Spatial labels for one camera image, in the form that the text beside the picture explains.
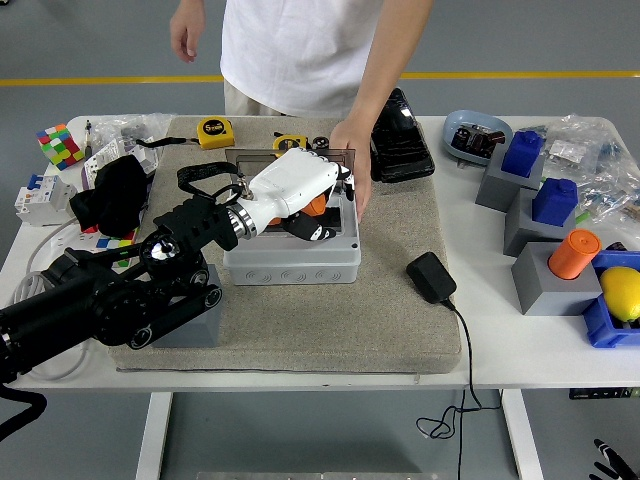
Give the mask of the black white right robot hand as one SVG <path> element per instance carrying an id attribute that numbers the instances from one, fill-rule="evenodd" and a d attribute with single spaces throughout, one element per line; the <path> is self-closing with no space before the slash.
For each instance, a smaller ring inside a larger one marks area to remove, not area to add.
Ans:
<path id="1" fill-rule="evenodd" d="M 629 466 L 629 464 L 608 444 L 596 438 L 593 440 L 595 447 L 607 460 L 604 465 L 595 462 L 594 466 L 608 479 L 638 480 L 639 475 Z"/>

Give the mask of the person's right hand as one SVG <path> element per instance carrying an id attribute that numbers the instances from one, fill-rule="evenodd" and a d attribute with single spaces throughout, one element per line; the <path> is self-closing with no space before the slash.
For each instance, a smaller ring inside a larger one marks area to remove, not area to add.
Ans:
<path id="1" fill-rule="evenodd" d="M 177 9 L 169 24 L 171 48 L 185 63 L 193 63 L 197 57 L 199 41 L 206 28 L 203 10 Z"/>

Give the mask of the person's left hand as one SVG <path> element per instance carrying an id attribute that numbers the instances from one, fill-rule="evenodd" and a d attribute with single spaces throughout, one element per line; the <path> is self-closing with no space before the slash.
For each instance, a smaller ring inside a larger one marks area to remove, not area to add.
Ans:
<path id="1" fill-rule="evenodd" d="M 371 129 L 371 123 L 349 116 L 334 127 L 329 137 L 332 149 L 355 151 L 353 176 L 358 221 L 362 220 L 372 194 Z"/>

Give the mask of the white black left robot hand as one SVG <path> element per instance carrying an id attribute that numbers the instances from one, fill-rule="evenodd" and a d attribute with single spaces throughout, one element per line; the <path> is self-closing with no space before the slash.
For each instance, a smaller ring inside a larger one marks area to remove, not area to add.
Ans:
<path id="1" fill-rule="evenodd" d="M 254 176 L 229 208 L 239 238 L 254 238 L 274 220 L 288 233 L 305 241 L 323 241 L 336 231 L 321 225 L 304 209 L 318 198 L 328 198 L 342 181 L 354 199 L 351 169 L 302 148 L 291 148 Z"/>

